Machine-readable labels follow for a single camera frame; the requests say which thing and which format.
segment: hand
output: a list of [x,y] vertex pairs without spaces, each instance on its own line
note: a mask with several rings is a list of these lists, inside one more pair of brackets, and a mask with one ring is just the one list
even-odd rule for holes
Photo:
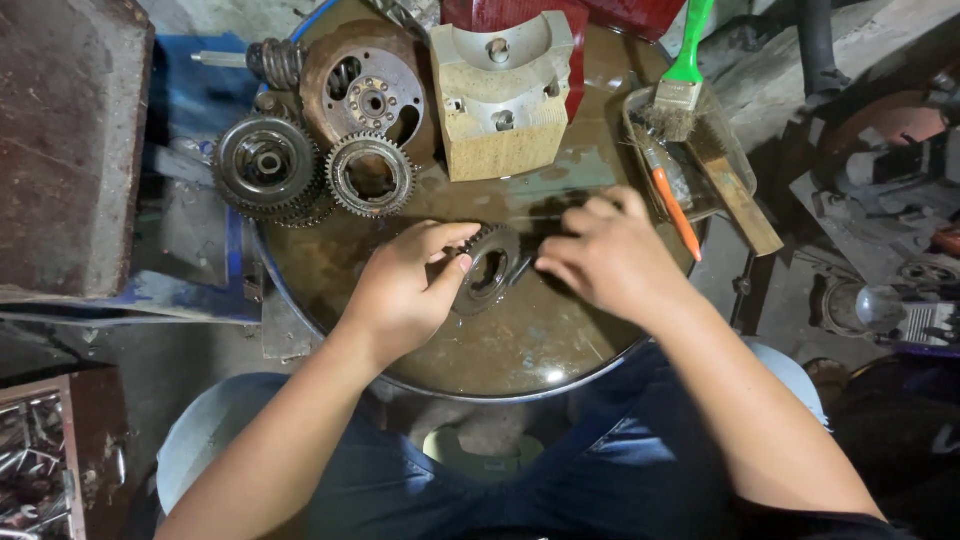
[[700,297],[633,189],[608,189],[582,208],[564,212],[563,223],[579,237],[544,240],[536,268],[557,276],[591,304],[656,335],[672,306]]
[[444,247],[463,246],[479,231],[476,223],[424,221],[377,248],[333,333],[364,340],[377,373],[421,347],[446,320],[470,257],[455,257],[432,284],[426,265],[446,258]]

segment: green paint brush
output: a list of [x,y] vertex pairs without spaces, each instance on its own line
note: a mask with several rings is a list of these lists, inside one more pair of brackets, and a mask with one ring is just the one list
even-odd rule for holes
[[689,0],[684,45],[677,61],[660,78],[657,97],[646,111],[647,122],[666,140],[686,141],[696,123],[697,100],[704,86],[704,76],[697,69],[697,46],[712,6],[713,0]]

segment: spring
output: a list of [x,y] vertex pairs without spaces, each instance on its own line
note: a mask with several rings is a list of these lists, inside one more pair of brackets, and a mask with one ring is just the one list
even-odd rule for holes
[[293,90],[300,86],[306,53],[303,45],[290,39],[280,41],[268,37],[247,49],[247,67],[253,75],[266,80],[271,88]]

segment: orange handle brush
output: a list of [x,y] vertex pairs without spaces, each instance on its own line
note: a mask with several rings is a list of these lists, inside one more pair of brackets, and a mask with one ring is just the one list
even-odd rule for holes
[[654,186],[657,188],[657,193],[660,194],[660,198],[663,199],[663,203],[666,205],[666,211],[670,214],[670,220],[673,221],[673,226],[676,227],[677,232],[680,233],[680,238],[684,241],[686,249],[690,250],[690,254],[693,255],[693,258],[695,258],[697,262],[700,262],[704,258],[700,253],[700,241],[697,240],[697,234],[694,233],[693,228],[690,227],[690,222],[686,220],[684,209],[680,208],[680,203],[677,202],[677,199],[673,197],[673,192],[670,191],[670,182],[667,181],[666,172],[663,171],[663,166],[660,165],[660,158],[657,157],[657,151],[653,146],[647,145],[643,149],[643,157],[650,166],[650,175],[654,177]]

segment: round metal table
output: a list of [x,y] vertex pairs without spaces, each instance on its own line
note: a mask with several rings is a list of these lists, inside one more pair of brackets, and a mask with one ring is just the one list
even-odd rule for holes
[[[324,8],[324,16],[295,37],[310,41],[348,20],[375,16],[356,0]],[[400,216],[373,220],[337,209],[310,229],[259,228],[268,272],[317,335],[336,324],[373,250],[420,220],[505,222],[543,237],[560,230],[565,209],[605,186],[640,178],[624,141],[621,106],[637,81],[658,79],[666,64],[654,45],[633,37],[590,25],[586,40],[586,95],[553,165],[509,179],[452,183],[431,161],[421,168],[418,190]],[[644,66],[652,75],[644,74]],[[703,239],[705,224],[697,225]],[[676,231],[665,223],[658,231],[688,272],[693,260]],[[382,377],[461,401],[533,400],[600,377],[646,340],[637,327],[531,270],[487,311],[472,317],[451,313],[426,346]]]

